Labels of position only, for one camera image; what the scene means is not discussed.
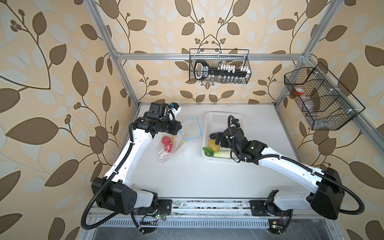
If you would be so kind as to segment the red apple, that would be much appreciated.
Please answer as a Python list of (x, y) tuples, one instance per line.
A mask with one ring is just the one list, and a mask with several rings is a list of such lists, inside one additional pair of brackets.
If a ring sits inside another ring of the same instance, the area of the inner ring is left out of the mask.
[(165, 148), (164, 148), (165, 152), (166, 153), (172, 153), (173, 151), (173, 144), (172, 143), (167, 143), (165, 144)]
[(163, 143), (164, 145), (168, 145), (168, 144), (171, 144), (171, 143), (172, 143), (172, 140), (171, 140), (170, 137), (168, 137), (168, 136), (164, 136), (164, 137), (162, 138), (162, 143)]

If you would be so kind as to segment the yellow potato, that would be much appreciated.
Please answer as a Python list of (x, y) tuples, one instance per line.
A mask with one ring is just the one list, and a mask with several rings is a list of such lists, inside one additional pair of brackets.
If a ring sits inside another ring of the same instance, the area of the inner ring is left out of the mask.
[(213, 151), (217, 152), (220, 150), (220, 146), (216, 144), (216, 140), (209, 140), (208, 147)]

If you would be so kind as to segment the clear zip top bag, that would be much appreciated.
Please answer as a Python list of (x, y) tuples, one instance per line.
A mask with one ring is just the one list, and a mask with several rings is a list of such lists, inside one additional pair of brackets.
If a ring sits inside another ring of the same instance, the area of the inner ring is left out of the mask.
[(162, 143), (160, 151), (158, 152), (158, 161), (165, 163), (174, 157), (181, 149), (189, 143), (194, 142), (202, 136), (202, 127), (200, 124), (199, 117), (193, 119), (187, 119), (181, 122), (182, 129), (177, 132), (175, 136), (165, 135), (171, 138), (173, 144), (172, 153), (166, 153), (164, 148), (165, 145)]

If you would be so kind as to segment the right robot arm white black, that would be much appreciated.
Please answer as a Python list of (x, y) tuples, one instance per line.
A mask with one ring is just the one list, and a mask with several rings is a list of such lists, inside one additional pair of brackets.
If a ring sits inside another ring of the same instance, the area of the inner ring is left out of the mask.
[(281, 155), (260, 141), (249, 141), (239, 120), (232, 115), (228, 117), (227, 128), (210, 134), (210, 138), (219, 146), (229, 148), (230, 157), (236, 162), (269, 168), (303, 187), (293, 192), (271, 191), (262, 209), (272, 216), (288, 210), (313, 210), (326, 219), (336, 220), (339, 214), (360, 215), (365, 211), (364, 202), (342, 184), (336, 170), (310, 167)]

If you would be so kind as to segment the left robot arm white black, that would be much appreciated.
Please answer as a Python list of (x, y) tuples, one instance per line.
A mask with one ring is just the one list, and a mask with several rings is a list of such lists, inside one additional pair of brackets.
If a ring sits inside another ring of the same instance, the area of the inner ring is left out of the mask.
[[(157, 193), (132, 189), (132, 176), (147, 146), (158, 133), (175, 136), (182, 128), (176, 116), (181, 111), (177, 103), (151, 103), (149, 111), (137, 118), (128, 127), (129, 140), (111, 169), (102, 178), (92, 181), (94, 193), (81, 218), (81, 227), (91, 230), (104, 224), (118, 214), (133, 215), (135, 210), (158, 210)], [(104, 219), (87, 224), (87, 217), (93, 205), (112, 211)]]

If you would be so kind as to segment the dark purple eggplant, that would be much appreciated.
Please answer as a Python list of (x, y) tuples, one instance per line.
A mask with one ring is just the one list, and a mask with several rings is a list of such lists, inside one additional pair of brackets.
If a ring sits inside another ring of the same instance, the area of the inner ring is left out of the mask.
[(220, 138), (222, 135), (222, 133), (212, 133), (210, 134), (210, 139), (217, 139), (217, 138)]

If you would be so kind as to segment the white plastic perforated basket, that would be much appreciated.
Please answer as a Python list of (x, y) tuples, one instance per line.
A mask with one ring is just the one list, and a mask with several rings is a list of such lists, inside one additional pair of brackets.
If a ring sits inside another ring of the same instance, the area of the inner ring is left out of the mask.
[[(210, 134), (223, 132), (230, 127), (241, 128), (243, 117), (238, 114), (221, 113), (221, 112), (209, 112), (206, 114), (204, 129), (203, 129), (203, 147), (208, 147), (208, 141)], [(231, 151), (230, 159), (212, 158), (206, 157), (203, 150), (202, 155), (204, 158), (212, 161), (235, 161), (235, 162), (249, 162), (253, 157), (247, 150), (248, 145), (243, 149), (229, 149), (220, 147), (220, 151)]]

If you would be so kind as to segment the white radish green leaves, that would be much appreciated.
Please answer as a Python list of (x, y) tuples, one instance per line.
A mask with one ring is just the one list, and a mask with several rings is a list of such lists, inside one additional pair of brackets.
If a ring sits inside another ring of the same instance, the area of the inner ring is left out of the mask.
[(206, 157), (221, 158), (221, 159), (230, 159), (231, 158), (231, 151), (216, 151), (216, 152), (214, 152), (209, 147), (203, 147), (203, 152), (204, 152)]

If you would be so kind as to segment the black white tool in basket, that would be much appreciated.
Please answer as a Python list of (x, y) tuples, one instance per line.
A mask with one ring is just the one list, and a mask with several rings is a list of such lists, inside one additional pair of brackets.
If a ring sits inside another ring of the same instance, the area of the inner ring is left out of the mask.
[(248, 66), (236, 67), (235, 65), (219, 64), (215, 67), (214, 64), (208, 64), (205, 60), (197, 60), (192, 68), (192, 73), (196, 80), (211, 79), (214, 77), (246, 80), (252, 75)]

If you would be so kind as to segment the red capped bottle in basket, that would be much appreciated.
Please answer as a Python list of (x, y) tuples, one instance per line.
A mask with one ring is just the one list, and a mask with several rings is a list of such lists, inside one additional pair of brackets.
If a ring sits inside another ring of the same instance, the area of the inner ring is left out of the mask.
[(306, 90), (303, 88), (296, 88), (294, 87), (292, 89), (292, 96), (293, 98), (301, 98), (302, 96), (305, 96)]

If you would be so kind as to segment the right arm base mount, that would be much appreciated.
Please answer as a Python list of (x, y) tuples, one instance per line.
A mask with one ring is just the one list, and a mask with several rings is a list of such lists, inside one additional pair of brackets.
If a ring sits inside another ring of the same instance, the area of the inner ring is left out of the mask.
[(271, 217), (268, 219), (268, 231), (272, 235), (282, 235), (286, 232), (293, 218), (293, 210), (280, 210), (270, 200), (249, 201), (253, 217)]

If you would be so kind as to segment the aluminium frame rail front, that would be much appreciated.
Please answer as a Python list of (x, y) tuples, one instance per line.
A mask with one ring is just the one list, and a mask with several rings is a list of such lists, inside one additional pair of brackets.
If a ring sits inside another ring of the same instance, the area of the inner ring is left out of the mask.
[(159, 198), (151, 213), (190, 218), (279, 218), (267, 212), (265, 199)]

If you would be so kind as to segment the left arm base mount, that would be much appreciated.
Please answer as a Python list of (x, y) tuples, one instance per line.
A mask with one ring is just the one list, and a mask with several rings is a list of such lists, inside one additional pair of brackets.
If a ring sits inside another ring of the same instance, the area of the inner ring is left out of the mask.
[(152, 233), (166, 216), (171, 214), (173, 201), (170, 199), (154, 200), (147, 208), (138, 208), (131, 212), (131, 218), (138, 231), (145, 235)]

